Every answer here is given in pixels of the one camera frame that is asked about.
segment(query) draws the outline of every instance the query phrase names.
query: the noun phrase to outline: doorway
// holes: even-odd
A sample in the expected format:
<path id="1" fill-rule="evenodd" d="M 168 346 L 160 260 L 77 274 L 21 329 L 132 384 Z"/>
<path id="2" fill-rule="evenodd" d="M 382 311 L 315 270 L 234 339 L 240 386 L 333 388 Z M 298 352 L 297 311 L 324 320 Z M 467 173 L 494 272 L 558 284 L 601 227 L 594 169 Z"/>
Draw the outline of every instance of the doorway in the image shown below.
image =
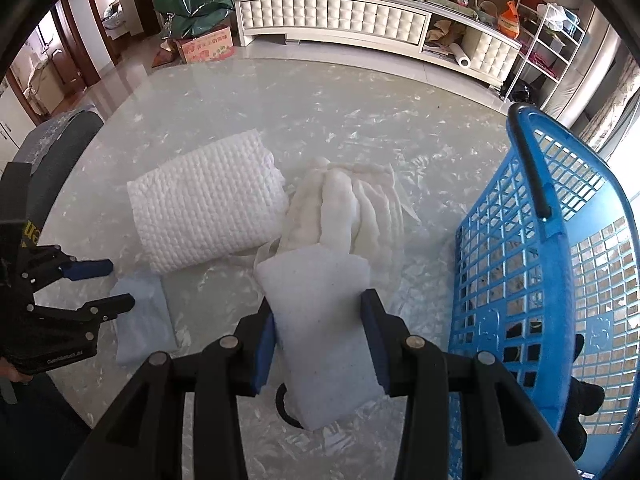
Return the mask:
<path id="1" fill-rule="evenodd" d="M 114 65 L 131 45 L 160 31 L 152 0 L 89 0 L 89 4 Z"/>
<path id="2" fill-rule="evenodd" d="M 81 97 L 86 81 L 52 11 L 44 15 L 21 47 L 11 65 L 9 81 L 36 124 L 71 108 Z"/>

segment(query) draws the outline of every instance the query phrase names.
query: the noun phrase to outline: marble floor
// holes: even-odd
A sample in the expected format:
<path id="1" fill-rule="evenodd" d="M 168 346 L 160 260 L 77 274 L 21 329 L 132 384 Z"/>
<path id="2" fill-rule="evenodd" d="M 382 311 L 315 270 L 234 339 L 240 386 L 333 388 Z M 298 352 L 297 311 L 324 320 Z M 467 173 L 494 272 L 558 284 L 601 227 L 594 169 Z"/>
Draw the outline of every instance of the marble floor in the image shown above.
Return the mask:
<path id="1" fill-rule="evenodd" d="M 124 51 L 122 61 L 89 88 L 76 107 L 94 104 L 103 120 L 111 117 L 144 80 L 153 72 L 163 70 L 163 67 L 151 68 L 159 43 L 158 38 L 152 37 L 130 46 Z M 248 47 L 237 46 L 235 58 L 319 61 L 376 70 L 447 90 L 503 115 L 510 104 L 503 102 L 485 84 L 468 76 L 417 59 L 357 46 L 313 41 L 285 45 L 284 36 L 265 36 L 257 38 Z"/>
<path id="2" fill-rule="evenodd" d="M 289 188 L 314 156 L 391 163 L 421 224 L 405 219 L 401 286 L 387 307 L 412 332 L 446 347 L 454 235 L 508 150 L 501 113 L 428 81 L 325 62 L 239 54 L 150 74 L 145 48 L 141 44 L 137 61 L 124 61 L 113 78 L 93 89 L 106 124 L 63 186 L 40 239 L 78 258 L 110 258 L 115 274 L 53 284 L 38 293 L 38 304 L 77 308 L 108 295 L 118 276 L 146 266 L 128 181 L 181 153 L 256 128 Z M 130 72 L 123 75 L 127 62 Z M 162 284 L 177 355 L 200 351 L 233 332 L 238 320 L 258 307 L 250 270 L 226 260 L 172 272 Z M 105 324 L 96 358 L 51 373 L 90 424 L 134 371 L 115 363 L 116 347 L 114 329 Z M 306 432 L 276 413 L 274 394 L 281 381 L 276 364 L 262 393 L 239 401 L 250 478 L 392 478 L 404 399 L 370 402 L 330 426 Z M 192 478 L 189 410 L 190 405 L 186 479 Z"/>

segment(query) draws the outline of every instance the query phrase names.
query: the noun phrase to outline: black cable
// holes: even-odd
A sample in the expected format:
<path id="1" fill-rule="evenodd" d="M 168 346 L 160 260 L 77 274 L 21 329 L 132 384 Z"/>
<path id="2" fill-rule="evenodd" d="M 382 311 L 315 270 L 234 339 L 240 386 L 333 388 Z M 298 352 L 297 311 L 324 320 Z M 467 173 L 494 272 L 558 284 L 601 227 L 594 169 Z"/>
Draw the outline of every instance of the black cable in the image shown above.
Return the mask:
<path id="1" fill-rule="evenodd" d="M 278 415 L 280 415 L 282 420 L 284 420 L 290 426 L 298 428 L 299 430 L 304 430 L 305 428 L 302 427 L 302 424 L 300 424 L 295 418 L 289 415 L 284 407 L 284 395 L 286 393 L 287 387 L 285 383 L 282 383 L 280 386 L 278 386 L 278 391 L 276 392 L 276 410 L 278 410 Z"/>

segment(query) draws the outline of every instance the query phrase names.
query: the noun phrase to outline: blue plastic laundry basket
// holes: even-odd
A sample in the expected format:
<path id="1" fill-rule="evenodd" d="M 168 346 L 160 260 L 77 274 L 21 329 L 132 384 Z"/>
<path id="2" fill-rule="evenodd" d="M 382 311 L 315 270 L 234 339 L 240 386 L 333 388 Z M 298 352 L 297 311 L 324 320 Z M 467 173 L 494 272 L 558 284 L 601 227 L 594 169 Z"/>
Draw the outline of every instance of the blue plastic laundry basket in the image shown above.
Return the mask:
<path id="1" fill-rule="evenodd" d="M 449 351 L 501 358 L 556 431 L 570 376 L 600 384 L 577 465 L 599 473 L 638 408 L 638 232 L 606 164 L 534 107 L 513 105 L 512 148 L 456 234 Z M 575 333 L 584 351 L 572 363 Z M 450 475 L 462 476 L 460 407 L 450 397 Z"/>

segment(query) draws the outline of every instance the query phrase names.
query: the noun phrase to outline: white cloth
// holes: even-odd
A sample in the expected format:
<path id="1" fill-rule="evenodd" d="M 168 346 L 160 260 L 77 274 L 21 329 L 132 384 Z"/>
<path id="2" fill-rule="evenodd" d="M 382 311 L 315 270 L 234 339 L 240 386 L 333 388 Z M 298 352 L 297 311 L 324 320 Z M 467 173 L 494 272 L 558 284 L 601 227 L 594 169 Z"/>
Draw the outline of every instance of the white cloth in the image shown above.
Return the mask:
<path id="1" fill-rule="evenodd" d="M 306 430 L 384 394 L 360 321 L 360 294 L 370 285 L 364 258 L 315 244 L 265 260 L 255 277 L 289 371 L 287 410 Z"/>
<path id="2" fill-rule="evenodd" d="M 289 200 L 273 154 L 252 130 L 178 156 L 127 189 L 156 272 L 206 262 L 278 238 Z"/>
<path id="3" fill-rule="evenodd" d="M 371 286 L 387 304 L 404 261 L 402 206 L 391 166 L 313 161 L 296 189 L 278 254 L 321 244 L 371 266 Z"/>

